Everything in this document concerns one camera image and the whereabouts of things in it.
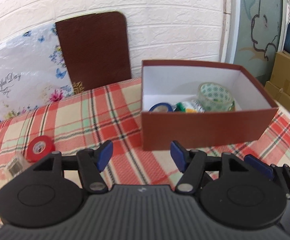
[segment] blue tape roll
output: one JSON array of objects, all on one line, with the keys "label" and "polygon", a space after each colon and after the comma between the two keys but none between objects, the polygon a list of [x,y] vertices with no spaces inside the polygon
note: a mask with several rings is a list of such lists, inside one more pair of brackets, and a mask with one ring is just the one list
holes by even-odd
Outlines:
[{"label": "blue tape roll", "polygon": [[[162,106],[165,106],[165,107],[167,107],[167,111],[160,111],[160,110],[155,110],[156,108],[158,108],[158,107],[162,107]],[[172,112],[173,111],[173,108],[171,107],[171,105],[170,104],[168,104],[168,103],[158,103],[158,104],[155,104],[154,106],[152,106],[150,109],[149,109],[149,112]]]}]

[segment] brown box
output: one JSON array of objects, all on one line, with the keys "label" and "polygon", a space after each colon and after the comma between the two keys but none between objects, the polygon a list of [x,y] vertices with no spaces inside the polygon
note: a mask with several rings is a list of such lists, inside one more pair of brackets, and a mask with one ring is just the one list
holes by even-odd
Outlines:
[{"label": "brown box", "polygon": [[286,51],[277,52],[270,83],[282,88],[290,96],[290,54]]},{"label": "brown box", "polygon": [[56,30],[75,94],[132,77],[122,13],[70,18],[56,22]]},{"label": "brown box", "polygon": [[[278,111],[264,87],[242,66],[187,60],[145,60],[142,68],[141,122],[144,150],[168,150],[172,140],[186,148],[259,139]],[[227,87],[235,112],[149,112],[160,102],[196,98],[203,82]]]},{"label": "brown box", "polygon": [[290,96],[283,92],[282,88],[276,87],[270,81],[266,82],[266,91],[277,100],[284,108],[290,111]]}]

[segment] blue gripper pad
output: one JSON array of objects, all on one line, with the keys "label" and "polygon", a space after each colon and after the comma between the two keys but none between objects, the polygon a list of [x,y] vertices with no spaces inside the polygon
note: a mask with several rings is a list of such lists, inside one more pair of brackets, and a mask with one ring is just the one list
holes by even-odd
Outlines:
[{"label": "blue gripper pad", "polygon": [[255,168],[257,171],[259,171],[261,174],[266,176],[268,179],[270,180],[274,179],[274,171],[272,167],[263,163],[261,160],[259,160],[255,156],[248,154],[244,157],[243,161],[248,163],[253,168]]},{"label": "blue gripper pad", "polygon": [[179,149],[179,147],[174,142],[171,142],[170,144],[170,155],[173,158],[173,161],[176,164],[178,170],[181,173],[184,173],[188,165],[185,161],[184,153]]},{"label": "blue gripper pad", "polygon": [[104,145],[102,145],[104,148],[100,151],[98,161],[96,164],[96,167],[99,172],[104,171],[106,165],[108,164],[109,160],[111,159],[113,155],[113,143],[112,141],[106,141]]}]

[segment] cardboard box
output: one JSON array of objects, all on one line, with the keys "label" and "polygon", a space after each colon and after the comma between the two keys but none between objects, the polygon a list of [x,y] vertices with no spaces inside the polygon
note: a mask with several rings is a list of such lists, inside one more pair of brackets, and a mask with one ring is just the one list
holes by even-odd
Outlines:
[{"label": "cardboard box", "polygon": [[277,100],[284,108],[290,111],[290,96],[283,92],[282,88],[276,87],[270,81],[266,82],[266,91]]},{"label": "cardboard box", "polygon": [[277,52],[270,83],[282,88],[290,96],[290,54],[286,51]]},{"label": "cardboard box", "polygon": [[[278,111],[264,87],[242,66],[204,61],[145,60],[142,68],[144,150],[168,150],[172,140],[186,148],[259,139]],[[227,87],[235,112],[149,112],[157,103],[175,104],[197,96],[203,82]]]}]

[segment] table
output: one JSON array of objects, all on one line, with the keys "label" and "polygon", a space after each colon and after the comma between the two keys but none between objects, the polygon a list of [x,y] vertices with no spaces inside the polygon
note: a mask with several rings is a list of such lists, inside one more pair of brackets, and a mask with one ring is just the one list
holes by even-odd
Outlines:
[{"label": "table", "polygon": [[[114,153],[102,176],[116,184],[170,184],[181,177],[169,151],[141,148],[141,79],[131,79],[66,98],[0,123],[0,188],[7,183],[3,168],[15,153],[26,156],[39,135],[54,139],[63,155],[113,141]],[[258,141],[202,148],[208,155],[232,152],[243,158],[253,154],[264,162],[290,166],[290,113],[282,106]],[[77,182],[77,174],[65,177]]]}]

